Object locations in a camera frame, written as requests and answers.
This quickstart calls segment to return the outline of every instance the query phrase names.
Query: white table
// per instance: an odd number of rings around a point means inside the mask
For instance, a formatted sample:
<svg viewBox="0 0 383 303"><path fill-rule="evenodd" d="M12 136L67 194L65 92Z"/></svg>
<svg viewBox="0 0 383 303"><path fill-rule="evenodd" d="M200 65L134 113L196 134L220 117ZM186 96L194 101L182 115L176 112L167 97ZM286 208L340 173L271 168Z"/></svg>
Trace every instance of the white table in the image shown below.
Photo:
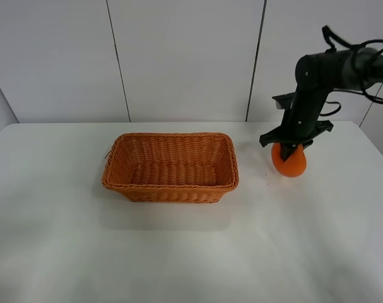
<svg viewBox="0 0 383 303"><path fill-rule="evenodd" d="M259 145L276 125L8 126L0 303L383 302L382 155L336 122L289 179ZM212 205L132 203L104 189L116 137L152 131L227 133L238 188Z"/></svg>

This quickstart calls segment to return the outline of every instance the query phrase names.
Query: orange wicker basket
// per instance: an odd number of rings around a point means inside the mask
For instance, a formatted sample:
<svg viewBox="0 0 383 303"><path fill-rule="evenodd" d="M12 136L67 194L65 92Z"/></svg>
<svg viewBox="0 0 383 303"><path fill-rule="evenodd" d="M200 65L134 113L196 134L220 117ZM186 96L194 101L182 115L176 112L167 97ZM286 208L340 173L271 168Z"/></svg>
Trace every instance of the orange wicker basket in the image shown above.
<svg viewBox="0 0 383 303"><path fill-rule="evenodd" d="M239 182L231 139L221 133L118 137L102 183L131 201L213 203Z"/></svg>

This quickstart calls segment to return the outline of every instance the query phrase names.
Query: basket rim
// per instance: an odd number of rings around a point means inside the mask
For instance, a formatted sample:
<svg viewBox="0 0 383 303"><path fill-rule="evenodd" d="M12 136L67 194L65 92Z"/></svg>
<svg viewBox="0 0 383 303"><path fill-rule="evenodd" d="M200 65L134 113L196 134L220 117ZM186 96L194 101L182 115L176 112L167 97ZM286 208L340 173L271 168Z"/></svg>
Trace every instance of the basket rim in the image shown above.
<svg viewBox="0 0 383 303"><path fill-rule="evenodd" d="M231 175L232 175L232 181L229 184L226 185L214 185L214 186L199 186L199 185L190 185L190 184L184 184L184 185L169 185L169 184L119 184L119 183L112 183L108 181L108 173L110 166L112 165L112 157L115 155L115 151L117 150L118 144L122 142L124 139L132 138L132 137L138 137L138 136L151 136L151 137L184 137L184 136L192 136L192 137L205 137L205 136L214 136L214 137L222 137L230 149L230 161L231 161ZM193 190L209 190L212 191L213 189L216 191L232 191L234 190L239 183L239 173L237 170L237 162L236 162L236 156L235 156L235 148L233 146L232 139L224 133L210 133L210 132L204 132L204 133L126 133L120 135L112 145L111 151L109 152L109 157L107 159L107 163L103 172L102 177L102 184L107 187L116 188L116 189L131 189L131 190L142 190L142 191L156 191L156 190L168 190L168 189L193 189Z"/></svg>

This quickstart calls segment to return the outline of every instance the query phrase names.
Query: orange ball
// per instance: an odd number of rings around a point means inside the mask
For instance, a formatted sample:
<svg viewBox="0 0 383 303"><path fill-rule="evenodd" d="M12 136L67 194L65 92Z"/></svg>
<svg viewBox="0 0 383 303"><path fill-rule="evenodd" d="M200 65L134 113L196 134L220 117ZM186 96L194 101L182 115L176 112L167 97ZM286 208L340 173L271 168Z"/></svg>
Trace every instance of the orange ball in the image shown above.
<svg viewBox="0 0 383 303"><path fill-rule="evenodd" d="M276 170L287 177L298 177L306 169L306 157L303 153L303 146L299 144L297 149L284 161L281 158L281 143L274 143L271 150L271 158Z"/></svg>

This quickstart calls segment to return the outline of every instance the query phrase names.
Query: wicker basket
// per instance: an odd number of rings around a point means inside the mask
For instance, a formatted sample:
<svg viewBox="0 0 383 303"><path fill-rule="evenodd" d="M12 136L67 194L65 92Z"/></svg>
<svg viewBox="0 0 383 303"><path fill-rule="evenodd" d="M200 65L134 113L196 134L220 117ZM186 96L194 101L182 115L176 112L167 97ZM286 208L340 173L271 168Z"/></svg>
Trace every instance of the wicker basket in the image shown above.
<svg viewBox="0 0 383 303"><path fill-rule="evenodd" d="M239 182L231 139L221 133L123 134L102 183L131 201L213 203Z"/></svg>

